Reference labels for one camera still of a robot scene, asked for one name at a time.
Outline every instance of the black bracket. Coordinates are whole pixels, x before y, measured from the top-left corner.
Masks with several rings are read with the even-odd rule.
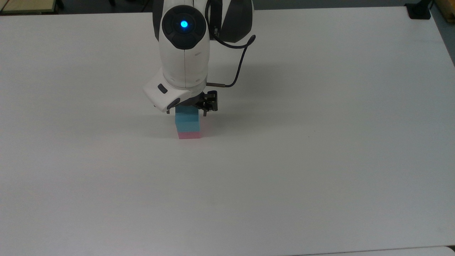
[[[204,111],[204,116],[207,116],[207,112],[209,111],[218,111],[218,92],[201,92],[199,95],[179,103],[179,105],[194,106],[197,109],[202,109]]]
[[[207,93],[202,93],[201,101],[194,106],[202,109],[205,117],[209,111],[218,111],[218,92],[208,91]]]
[[[417,4],[405,4],[409,18],[413,20],[429,20],[431,18],[428,5],[432,0],[422,0]]]

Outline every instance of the black button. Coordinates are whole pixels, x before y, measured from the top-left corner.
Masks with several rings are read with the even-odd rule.
[[[196,16],[196,28],[194,29],[194,32],[198,34],[199,36],[202,36],[205,33],[205,19],[202,18],[201,16]]]
[[[167,106],[167,109],[169,110],[169,109],[173,108],[173,107],[174,107],[175,105],[177,105],[179,102],[180,102],[180,98],[176,98],[173,102],[171,102],[171,104],[169,104],[169,105]]]
[[[176,6],[172,9],[175,14],[179,13],[188,13],[188,14],[193,14],[196,9],[189,7],[187,5],[181,5],[181,6]]]
[[[175,35],[172,38],[172,41],[177,47],[180,47],[184,50],[191,49],[196,45],[196,38],[193,35],[181,36]]]
[[[164,86],[163,86],[162,84],[159,84],[159,85],[158,85],[158,89],[160,89],[160,91],[161,91],[162,93],[166,93],[166,92],[167,92],[167,89],[164,88]]]
[[[163,27],[166,34],[172,33],[172,15],[166,15],[163,19]]]

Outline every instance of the black cable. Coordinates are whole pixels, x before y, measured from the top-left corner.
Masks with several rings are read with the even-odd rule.
[[[213,38],[215,38],[215,40],[218,41],[218,43],[220,43],[220,44],[222,44],[222,45],[224,45],[224,46],[226,46],[228,48],[231,48],[231,49],[243,49],[242,57],[240,57],[240,62],[238,63],[237,74],[235,75],[234,81],[231,84],[223,86],[223,87],[229,88],[229,87],[232,87],[237,82],[238,75],[240,74],[240,69],[242,68],[243,57],[245,57],[245,53],[247,52],[248,46],[250,46],[254,42],[254,40],[256,39],[256,35],[252,35],[250,37],[250,39],[248,40],[248,42],[245,45],[242,45],[242,46],[233,46],[233,45],[230,45],[230,44],[227,44],[227,43],[221,41],[221,39],[219,39],[210,30],[210,21],[208,20],[208,8],[209,8],[209,6],[210,6],[210,0],[207,2],[207,6],[205,7],[205,20],[207,21],[207,26],[209,27],[208,32],[210,33],[210,35]]]
[[[141,10],[141,12],[144,12],[145,8],[147,7],[148,3],[150,2],[150,0],[147,0],[147,3],[144,4],[144,8]]]
[[[207,21],[207,25],[210,25],[210,21],[208,20],[208,8],[210,7],[210,0],[207,2],[207,5],[205,7],[205,20]],[[242,45],[242,46],[233,46],[233,45],[230,45],[230,44],[227,44],[223,41],[221,41],[221,39],[218,38],[218,36],[216,36],[211,30],[210,30],[210,26],[209,26],[209,30],[208,32],[210,33],[210,35],[215,38],[216,41],[218,41],[218,43],[228,47],[228,48],[232,48],[232,49],[243,49],[243,48],[246,48],[248,46],[250,46],[254,40],[256,39],[256,35],[252,35],[250,37],[250,39],[248,40],[248,42],[245,44],[245,45]]]
[[[240,73],[240,68],[242,67],[243,57],[245,56],[245,52],[247,52],[247,49],[248,49],[248,46],[245,47],[245,49],[243,50],[242,57],[240,58],[240,62],[238,63],[237,74],[235,75],[234,81],[231,84],[226,85],[225,86],[226,88],[232,87],[235,84],[235,82],[237,82],[237,78]]]

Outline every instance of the black circular joint cap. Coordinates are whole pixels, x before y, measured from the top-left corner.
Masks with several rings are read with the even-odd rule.
[[[181,50],[196,46],[204,37],[206,26],[202,13],[189,5],[171,8],[162,21],[164,35],[177,49]]]

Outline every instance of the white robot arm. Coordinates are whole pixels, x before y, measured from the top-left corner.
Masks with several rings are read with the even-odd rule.
[[[244,49],[245,53],[254,36],[244,46],[231,46],[224,41],[244,38],[251,30],[252,20],[251,0],[155,0],[153,25],[162,67],[144,87],[155,107],[168,112],[182,104],[203,109],[204,113],[216,111],[216,91],[203,93],[210,40]]]

